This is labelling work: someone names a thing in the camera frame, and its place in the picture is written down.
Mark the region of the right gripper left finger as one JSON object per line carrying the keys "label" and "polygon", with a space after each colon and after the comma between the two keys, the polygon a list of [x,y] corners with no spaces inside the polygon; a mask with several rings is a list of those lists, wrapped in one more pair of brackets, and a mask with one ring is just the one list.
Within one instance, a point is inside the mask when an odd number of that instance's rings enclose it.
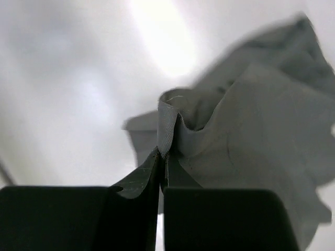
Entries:
{"label": "right gripper left finger", "polygon": [[1,250],[154,250],[160,153],[110,187],[7,186]]}

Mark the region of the grey pleated skirt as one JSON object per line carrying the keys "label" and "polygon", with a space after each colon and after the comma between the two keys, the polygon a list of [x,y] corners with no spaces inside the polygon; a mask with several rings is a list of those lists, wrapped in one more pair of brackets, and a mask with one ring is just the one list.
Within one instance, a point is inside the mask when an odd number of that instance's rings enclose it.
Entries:
{"label": "grey pleated skirt", "polygon": [[316,190],[334,180],[333,125],[334,72],[300,16],[237,46],[194,87],[164,92],[125,129],[139,163],[157,147],[203,187],[277,193],[306,250],[331,221]]}

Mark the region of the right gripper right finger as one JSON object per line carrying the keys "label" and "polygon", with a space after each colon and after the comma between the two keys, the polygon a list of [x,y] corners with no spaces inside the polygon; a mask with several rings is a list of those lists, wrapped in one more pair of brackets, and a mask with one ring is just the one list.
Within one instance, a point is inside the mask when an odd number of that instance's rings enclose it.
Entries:
{"label": "right gripper right finger", "polygon": [[279,197],[269,190],[206,189],[179,164],[165,162],[166,250],[298,250]]}

